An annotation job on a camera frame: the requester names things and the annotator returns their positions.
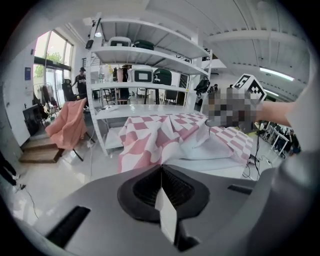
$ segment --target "ceiling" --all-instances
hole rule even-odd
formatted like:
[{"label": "ceiling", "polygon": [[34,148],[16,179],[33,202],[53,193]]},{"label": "ceiling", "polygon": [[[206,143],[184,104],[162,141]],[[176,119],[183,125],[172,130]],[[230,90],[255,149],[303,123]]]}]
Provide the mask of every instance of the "ceiling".
[{"label": "ceiling", "polygon": [[[118,7],[111,2],[101,10],[103,18],[138,19],[189,38],[200,35],[204,46],[212,48],[227,67],[216,71],[252,74],[283,100],[295,100],[308,83],[306,35],[274,0],[135,0],[128,5],[122,0]],[[81,18],[69,24],[87,41],[90,19]],[[294,81],[266,75],[258,67],[284,73]]]}]

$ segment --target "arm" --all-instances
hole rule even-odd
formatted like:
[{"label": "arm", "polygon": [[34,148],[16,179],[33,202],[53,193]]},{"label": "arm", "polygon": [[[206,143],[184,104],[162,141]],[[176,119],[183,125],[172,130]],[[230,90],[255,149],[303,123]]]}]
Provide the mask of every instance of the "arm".
[{"label": "arm", "polygon": [[256,113],[256,121],[265,120],[284,126],[291,126],[286,114],[291,111],[295,102],[264,101],[262,109]]}]

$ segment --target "backpack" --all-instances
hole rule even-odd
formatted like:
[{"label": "backpack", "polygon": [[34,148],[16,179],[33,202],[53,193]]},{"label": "backpack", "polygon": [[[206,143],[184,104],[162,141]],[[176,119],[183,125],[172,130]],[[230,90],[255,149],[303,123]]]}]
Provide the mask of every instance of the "backpack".
[{"label": "backpack", "polygon": [[207,92],[209,85],[210,81],[208,77],[205,76],[194,89],[198,98],[201,97],[201,94],[205,94]]}]

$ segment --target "white wall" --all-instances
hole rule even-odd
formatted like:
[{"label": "white wall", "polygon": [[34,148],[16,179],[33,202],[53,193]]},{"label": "white wall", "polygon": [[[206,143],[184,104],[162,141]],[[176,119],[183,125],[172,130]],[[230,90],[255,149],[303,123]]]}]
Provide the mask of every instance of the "white wall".
[{"label": "white wall", "polygon": [[[23,110],[32,106],[33,65],[36,41],[22,50],[3,70],[3,102],[12,132],[21,146],[29,137]],[[25,80],[25,68],[31,68],[30,80]]]}]

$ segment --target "pink chair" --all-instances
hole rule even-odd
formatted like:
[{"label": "pink chair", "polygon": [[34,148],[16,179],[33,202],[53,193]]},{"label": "pink chair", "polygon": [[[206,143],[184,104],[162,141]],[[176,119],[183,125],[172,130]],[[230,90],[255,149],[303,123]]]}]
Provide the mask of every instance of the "pink chair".
[{"label": "pink chair", "polygon": [[83,114],[86,102],[87,98],[65,102],[58,117],[45,128],[51,141],[59,149],[73,150],[81,161],[83,159],[75,151],[75,146],[85,134],[90,138]]}]

